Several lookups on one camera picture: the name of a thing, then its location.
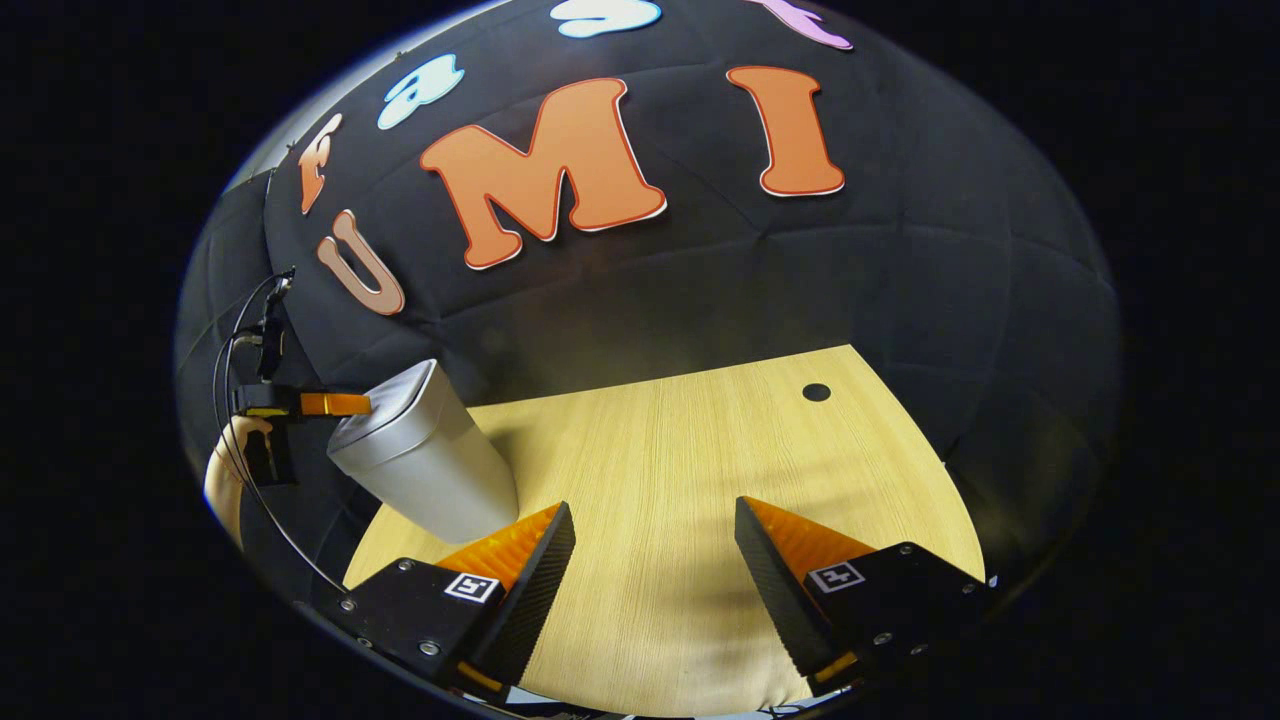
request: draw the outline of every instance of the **wooden table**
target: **wooden table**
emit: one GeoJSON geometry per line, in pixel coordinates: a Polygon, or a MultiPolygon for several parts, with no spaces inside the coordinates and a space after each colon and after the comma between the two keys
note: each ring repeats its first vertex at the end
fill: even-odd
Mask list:
{"type": "MultiPolygon", "coordinates": [[[[813,694],[733,542],[741,495],[986,577],[942,462],[849,346],[471,414],[511,464],[521,518],[562,500],[573,511],[573,559],[520,683],[541,696],[689,716],[813,694]],[[809,383],[831,397],[806,400],[809,383]]],[[[384,505],[346,584],[458,547],[384,505]]]]}

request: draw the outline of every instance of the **cable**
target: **cable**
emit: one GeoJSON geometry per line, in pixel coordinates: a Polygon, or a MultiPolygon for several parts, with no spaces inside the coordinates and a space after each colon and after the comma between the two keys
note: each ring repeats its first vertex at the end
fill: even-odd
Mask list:
{"type": "Polygon", "coordinates": [[[269,283],[271,283],[274,281],[282,279],[284,277],[289,277],[291,274],[292,273],[289,270],[285,270],[284,273],[276,273],[276,274],[266,278],[265,281],[262,281],[261,283],[259,283],[259,286],[256,288],[253,288],[253,292],[250,293],[248,299],[244,301],[244,305],[241,307],[241,313],[236,318],[236,323],[232,325],[232,334],[230,334],[230,337],[228,337],[227,342],[223,343],[221,347],[218,350],[218,355],[214,357],[214,378],[212,378],[212,380],[214,380],[212,382],[214,420],[215,420],[215,427],[219,429],[219,432],[221,432],[221,428],[224,427],[224,424],[223,424],[221,416],[218,413],[218,400],[219,400],[218,398],[218,364],[223,359],[223,352],[225,352],[227,354],[227,359],[223,363],[223,397],[221,397],[221,401],[223,401],[223,410],[227,414],[227,424],[229,424],[230,428],[232,428],[232,432],[230,432],[230,436],[232,436],[230,437],[230,443],[232,443],[232,450],[233,450],[233,452],[232,452],[232,462],[233,462],[236,470],[241,474],[241,478],[243,478],[244,486],[250,488],[250,496],[253,497],[255,501],[257,501],[259,506],[262,509],[262,512],[266,514],[268,519],[271,520],[271,524],[275,525],[276,532],[280,533],[280,537],[283,537],[285,539],[285,542],[289,543],[289,546],[293,548],[293,551],[298,553],[298,557],[301,557],[303,561],[306,561],[306,564],[311,568],[311,570],[315,571],[315,574],[320,575],[320,578],[323,578],[326,583],[329,583],[330,585],[333,585],[334,589],[337,589],[338,592],[346,594],[348,592],[347,588],[343,587],[342,583],[338,583],[337,580],[334,580],[333,578],[330,578],[324,570],[320,569],[319,565],[316,565],[311,560],[311,557],[307,556],[306,552],[302,551],[301,547],[298,547],[298,543],[293,541],[293,538],[289,536],[289,533],[284,529],[284,525],[280,524],[280,520],[275,516],[274,512],[271,512],[271,509],[266,505],[266,500],[262,497],[262,493],[259,489],[257,483],[253,482],[252,473],[250,473],[250,470],[248,470],[248,462],[247,461],[242,461],[239,438],[236,437],[236,425],[233,423],[234,413],[233,413],[233,407],[232,407],[232,391],[230,391],[232,354],[236,350],[236,341],[239,340],[243,333],[248,333],[250,332],[250,328],[241,328],[241,323],[244,322],[244,314],[248,313],[250,306],[253,304],[253,299],[257,297],[257,293],[262,292],[264,287],[266,287],[269,283]]]}

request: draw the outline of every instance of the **table surface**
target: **table surface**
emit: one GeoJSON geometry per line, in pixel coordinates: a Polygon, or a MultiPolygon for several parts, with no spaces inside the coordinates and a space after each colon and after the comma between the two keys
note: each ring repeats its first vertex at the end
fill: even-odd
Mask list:
{"type": "MultiPolygon", "coordinates": [[[[573,557],[520,683],[541,696],[684,716],[810,697],[733,542],[742,495],[984,578],[942,461],[850,346],[470,411],[511,464],[521,518],[573,512],[573,557]],[[806,400],[810,383],[829,398],[806,400]]],[[[458,547],[384,505],[346,584],[458,547]]]]}

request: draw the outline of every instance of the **black background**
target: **black background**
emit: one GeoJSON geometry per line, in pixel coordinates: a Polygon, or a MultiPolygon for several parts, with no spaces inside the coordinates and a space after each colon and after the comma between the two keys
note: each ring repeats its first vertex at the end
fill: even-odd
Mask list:
{"type": "MultiPolygon", "coordinates": [[[[445,712],[250,574],[191,492],[168,375],[187,254],[242,159],[340,70],[463,6],[10,5],[5,293],[32,368],[14,374],[9,607],[38,639],[10,646],[5,694],[27,710],[445,712]]],[[[965,657],[854,712],[1262,715],[1274,4],[844,9],[1048,155],[1112,264],[1128,342],[1120,452],[1075,541],[965,657]]]]}

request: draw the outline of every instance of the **black padded backdrop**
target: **black padded backdrop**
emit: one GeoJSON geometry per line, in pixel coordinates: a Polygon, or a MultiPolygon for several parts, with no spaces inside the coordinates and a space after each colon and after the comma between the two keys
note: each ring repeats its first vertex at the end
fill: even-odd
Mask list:
{"type": "MultiPolygon", "coordinates": [[[[408,51],[296,138],[265,197],[260,176],[219,201],[188,272],[175,348],[193,468],[202,475],[216,437],[206,375],[230,305],[297,265],[285,370],[353,391],[430,356],[465,402],[488,404],[851,343],[947,461],[988,573],[1007,585],[1033,571],[1101,477],[1120,377],[1114,283],[1043,156],[964,87],[814,4],[795,3],[851,38],[852,53],[740,0],[666,0],[657,23],[588,40],[558,35],[554,4],[515,0],[408,51]],[[387,90],[444,53],[457,54],[462,82],[378,129],[387,90]],[[844,190],[783,199],[760,188],[760,119],[724,79],[746,64],[818,79],[844,190]],[[449,196],[419,155],[470,123],[527,150],[545,95],[593,77],[626,81],[622,119],[667,210],[579,232],[564,183],[554,241],[498,210],[524,251],[468,269],[449,196]],[[343,123],[325,187],[303,217],[298,155],[333,113],[343,123]],[[316,260],[343,209],[399,279],[403,313],[366,310],[316,260]]],[[[298,462],[306,456],[307,471],[325,478],[315,482],[324,492],[308,491],[324,501],[287,492],[279,502],[297,506],[307,542],[340,570],[369,498],[325,466],[324,437],[308,430],[293,443],[298,462]],[[351,528],[334,532],[343,523],[351,528]]],[[[274,553],[262,562],[297,565],[274,553]]]]}

